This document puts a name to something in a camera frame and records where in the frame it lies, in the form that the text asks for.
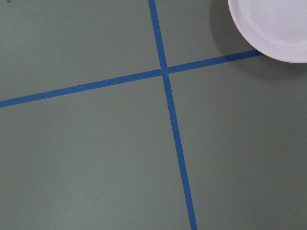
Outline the pink plate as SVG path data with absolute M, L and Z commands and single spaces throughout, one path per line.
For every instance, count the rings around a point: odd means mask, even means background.
M 232 19 L 246 41 L 273 59 L 307 61 L 305 0 L 230 0 Z

